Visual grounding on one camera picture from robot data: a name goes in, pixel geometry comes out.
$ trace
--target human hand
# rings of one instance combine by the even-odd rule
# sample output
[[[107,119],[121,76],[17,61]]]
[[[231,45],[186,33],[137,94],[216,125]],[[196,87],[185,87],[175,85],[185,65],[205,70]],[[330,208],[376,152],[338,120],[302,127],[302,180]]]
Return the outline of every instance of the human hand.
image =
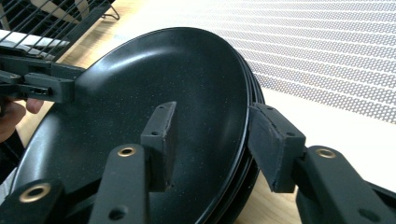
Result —
[[[29,112],[36,114],[40,111],[43,101],[28,99],[26,108]],[[15,131],[15,126],[26,114],[23,105],[5,99],[6,110],[4,116],[0,118],[0,143],[6,141]]]

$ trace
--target black mechanical part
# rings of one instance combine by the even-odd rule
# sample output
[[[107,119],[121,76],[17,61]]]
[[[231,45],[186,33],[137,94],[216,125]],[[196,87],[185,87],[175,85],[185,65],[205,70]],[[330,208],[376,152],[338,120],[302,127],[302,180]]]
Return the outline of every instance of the black mechanical part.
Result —
[[[65,213],[64,186],[59,180],[43,179],[28,183],[0,206],[0,223],[62,223]]]
[[[73,204],[72,208],[67,211],[64,223],[88,223],[95,203],[95,196],[96,195],[92,195],[91,197],[82,200],[80,203]]]
[[[72,65],[6,54],[0,54],[0,69],[19,76],[24,76],[29,73],[40,73],[51,77],[72,80],[75,80],[85,72],[84,68]]]
[[[31,58],[31,59],[38,59],[42,60],[43,56],[40,54],[30,54],[24,49],[14,49],[9,47],[0,46],[0,55],[12,55],[18,56],[23,58]]]
[[[114,148],[107,159],[90,224],[148,223],[149,154],[139,145]]]
[[[310,147],[296,159],[292,176],[303,223],[396,223],[370,185],[332,148]]]
[[[151,154],[150,191],[171,187],[177,147],[176,102],[157,106],[140,135],[140,144]]]
[[[21,76],[0,70],[0,83],[19,84],[21,82],[22,82]]]
[[[35,98],[56,103],[74,100],[74,81],[42,74],[27,74],[23,84],[0,84],[0,94],[19,99]]]
[[[394,216],[396,216],[396,193],[392,192],[388,189],[384,189],[375,185],[373,183],[368,182],[373,191],[378,195],[378,197],[387,205],[387,207],[393,212]]]
[[[293,161],[304,154],[305,136],[269,105],[249,109],[247,146],[262,170],[271,191],[294,192]]]

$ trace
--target perforated white panel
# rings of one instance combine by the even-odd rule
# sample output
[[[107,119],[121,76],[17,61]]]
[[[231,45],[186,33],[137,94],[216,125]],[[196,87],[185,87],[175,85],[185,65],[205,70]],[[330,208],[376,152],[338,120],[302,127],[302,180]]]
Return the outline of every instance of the perforated white panel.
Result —
[[[264,88],[396,124],[395,1],[158,1],[146,13],[224,37]]]

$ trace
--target wooden surface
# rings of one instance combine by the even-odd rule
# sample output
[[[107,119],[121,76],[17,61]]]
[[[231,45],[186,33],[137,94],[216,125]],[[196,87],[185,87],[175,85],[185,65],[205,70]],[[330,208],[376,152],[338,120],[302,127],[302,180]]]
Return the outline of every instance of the wooden surface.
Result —
[[[114,41],[119,32],[128,32],[126,22],[144,5],[143,1],[117,0],[114,8],[120,13],[120,20],[112,18],[100,19],[58,63],[68,63],[88,68],[91,64],[114,49],[120,42]],[[26,115],[18,125],[23,143],[26,145],[36,126],[46,114],[52,103],[45,103],[38,115]],[[295,194],[271,193],[268,185],[260,174],[256,186],[239,218],[235,223],[301,223],[295,204]]]

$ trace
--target mounting hole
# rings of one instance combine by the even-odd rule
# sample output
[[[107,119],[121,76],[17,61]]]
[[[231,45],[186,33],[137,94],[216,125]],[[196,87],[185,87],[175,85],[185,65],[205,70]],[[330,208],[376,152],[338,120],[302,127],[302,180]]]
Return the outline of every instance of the mounting hole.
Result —
[[[40,90],[40,89],[31,89],[30,92],[37,95],[43,95],[47,93],[45,90]]]
[[[328,158],[328,159],[333,159],[335,158],[335,153],[330,151],[329,149],[326,148],[320,148],[316,150],[317,154],[321,157]]]
[[[136,149],[133,147],[125,147],[119,150],[119,156],[121,157],[129,157],[136,153]]]
[[[359,214],[361,214],[362,217],[365,217],[369,219],[372,222],[379,222],[381,221],[381,218],[374,212],[367,210],[367,209],[359,209]]]
[[[46,196],[48,193],[50,193],[50,184],[37,184],[30,187],[29,189],[24,191],[23,194],[21,194],[20,202],[32,203],[44,198],[44,196]]]
[[[128,209],[125,206],[118,206],[113,208],[108,214],[108,218],[113,221],[123,219],[128,213]]]

